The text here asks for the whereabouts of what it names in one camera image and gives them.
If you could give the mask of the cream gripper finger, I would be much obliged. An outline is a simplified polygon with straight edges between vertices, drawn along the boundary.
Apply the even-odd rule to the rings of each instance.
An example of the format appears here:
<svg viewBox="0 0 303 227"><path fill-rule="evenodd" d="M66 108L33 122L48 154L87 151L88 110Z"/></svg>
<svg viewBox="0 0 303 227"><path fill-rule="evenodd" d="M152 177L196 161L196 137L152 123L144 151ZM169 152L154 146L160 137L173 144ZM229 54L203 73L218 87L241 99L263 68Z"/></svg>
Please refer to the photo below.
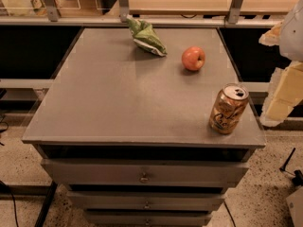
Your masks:
<svg viewBox="0 0 303 227"><path fill-rule="evenodd" d="M282 24L283 22L279 22L278 24L274 25L270 30L266 31L260 36L258 42L266 46L279 45Z"/></svg>
<svg viewBox="0 0 303 227"><path fill-rule="evenodd" d="M303 62L292 61L285 69L276 68L259 118L265 127L282 123L303 100Z"/></svg>

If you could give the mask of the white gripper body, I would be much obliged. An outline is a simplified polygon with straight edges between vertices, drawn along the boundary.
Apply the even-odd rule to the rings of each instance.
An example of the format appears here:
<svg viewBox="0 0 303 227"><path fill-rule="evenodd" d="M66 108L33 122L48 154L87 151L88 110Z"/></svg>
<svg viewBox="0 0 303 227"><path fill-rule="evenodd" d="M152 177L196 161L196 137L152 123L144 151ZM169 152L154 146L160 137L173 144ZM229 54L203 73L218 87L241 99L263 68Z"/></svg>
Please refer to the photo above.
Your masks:
<svg viewBox="0 0 303 227"><path fill-rule="evenodd" d="M292 61L303 61L303 0L286 15L279 37L279 52Z"/></svg>

